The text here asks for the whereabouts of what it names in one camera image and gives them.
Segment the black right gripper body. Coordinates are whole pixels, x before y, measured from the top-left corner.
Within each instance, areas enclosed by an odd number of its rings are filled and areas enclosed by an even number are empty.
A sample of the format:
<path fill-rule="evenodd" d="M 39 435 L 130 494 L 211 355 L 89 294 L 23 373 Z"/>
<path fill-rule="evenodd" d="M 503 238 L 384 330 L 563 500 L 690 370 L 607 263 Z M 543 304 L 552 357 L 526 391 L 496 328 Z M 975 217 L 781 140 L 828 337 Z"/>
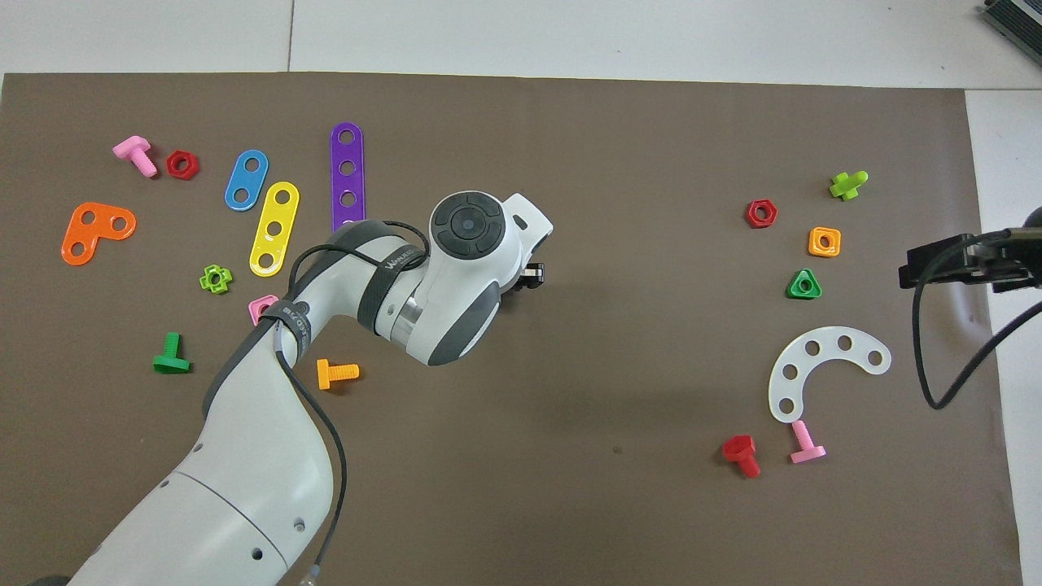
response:
<path fill-rule="evenodd" d="M 986 282 L 1039 282 L 1041 237 L 1015 236 L 976 247 L 979 273 Z"/>

